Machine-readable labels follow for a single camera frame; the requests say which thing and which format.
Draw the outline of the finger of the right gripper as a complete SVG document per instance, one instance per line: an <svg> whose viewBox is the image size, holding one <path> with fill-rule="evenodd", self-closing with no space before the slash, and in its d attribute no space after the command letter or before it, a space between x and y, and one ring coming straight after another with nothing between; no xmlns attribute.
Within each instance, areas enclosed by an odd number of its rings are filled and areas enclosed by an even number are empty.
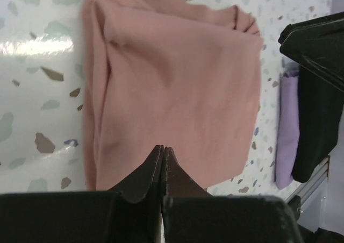
<svg viewBox="0 0 344 243"><path fill-rule="evenodd" d="M343 89L343 12L289 24L278 42L280 53Z"/></svg>

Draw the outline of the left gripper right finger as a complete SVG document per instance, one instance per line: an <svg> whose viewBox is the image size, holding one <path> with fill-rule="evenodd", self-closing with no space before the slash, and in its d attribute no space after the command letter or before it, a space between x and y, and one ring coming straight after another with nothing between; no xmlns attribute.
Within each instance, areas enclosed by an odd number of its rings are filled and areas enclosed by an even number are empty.
<svg viewBox="0 0 344 243"><path fill-rule="evenodd" d="M302 242L295 217L276 196L212 196L163 154L165 242Z"/></svg>

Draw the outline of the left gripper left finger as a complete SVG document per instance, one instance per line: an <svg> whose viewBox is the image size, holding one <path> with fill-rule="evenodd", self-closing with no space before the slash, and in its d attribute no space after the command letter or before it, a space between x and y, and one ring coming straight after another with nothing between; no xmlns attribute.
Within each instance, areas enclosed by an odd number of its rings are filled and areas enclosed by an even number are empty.
<svg viewBox="0 0 344 243"><path fill-rule="evenodd" d="M159 242L164 147L107 191L1 195L1 242Z"/></svg>

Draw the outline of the pink t shirt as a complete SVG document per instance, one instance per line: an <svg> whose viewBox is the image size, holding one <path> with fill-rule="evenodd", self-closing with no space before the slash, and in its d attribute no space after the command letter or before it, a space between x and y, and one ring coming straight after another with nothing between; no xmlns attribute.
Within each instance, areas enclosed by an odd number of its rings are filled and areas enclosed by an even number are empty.
<svg viewBox="0 0 344 243"><path fill-rule="evenodd" d="M260 106L263 40L234 5L85 0L84 167L107 190L156 145L207 188L240 175Z"/></svg>

